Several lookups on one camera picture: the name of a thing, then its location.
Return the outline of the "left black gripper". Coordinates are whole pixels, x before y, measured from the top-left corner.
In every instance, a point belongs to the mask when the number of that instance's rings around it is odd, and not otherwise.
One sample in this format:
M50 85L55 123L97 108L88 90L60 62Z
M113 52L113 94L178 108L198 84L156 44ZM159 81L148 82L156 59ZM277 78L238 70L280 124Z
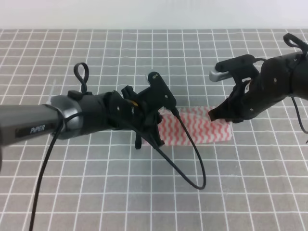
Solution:
M136 132L135 149L142 147L142 134L151 135L153 142L161 147L165 142L159 134L158 124L162 122L159 109L159 92L148 87L136 93L131 86L121 90L121 94L112 91L105 98L107 118L115 129L129 129Z

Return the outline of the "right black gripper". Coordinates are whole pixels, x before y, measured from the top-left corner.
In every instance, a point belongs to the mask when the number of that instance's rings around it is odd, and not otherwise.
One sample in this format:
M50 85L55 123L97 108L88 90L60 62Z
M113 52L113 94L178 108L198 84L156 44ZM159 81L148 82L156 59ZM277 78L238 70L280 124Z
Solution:
M251 120L264 112L267 107L261 96L250 89L251 81L236 85L227 101L208 112L210 120L224 119L234 124Z

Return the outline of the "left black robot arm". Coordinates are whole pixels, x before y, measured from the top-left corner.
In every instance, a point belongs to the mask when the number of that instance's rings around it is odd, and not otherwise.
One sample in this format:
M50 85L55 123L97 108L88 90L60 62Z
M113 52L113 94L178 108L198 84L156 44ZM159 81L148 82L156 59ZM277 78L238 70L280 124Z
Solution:
M2 105L0 107L0 145L8 146L47 134L66 140L104 130L136 132L136 149L144 139L161 147L158 124L162 116L148 98L141 99L127 86L122 97L117 91L93 95L75 90L51 98L49 104Z

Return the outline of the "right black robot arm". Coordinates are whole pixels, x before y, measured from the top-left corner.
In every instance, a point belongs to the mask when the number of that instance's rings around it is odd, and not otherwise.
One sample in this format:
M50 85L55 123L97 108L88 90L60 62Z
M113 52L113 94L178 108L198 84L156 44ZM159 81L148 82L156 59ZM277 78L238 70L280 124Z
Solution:
M294 52L263 60L246 54L216 64L210 77L232 77L235 86L229 97L209 112L211 121L240 123L255 118L288 96L308 98L308 59Z

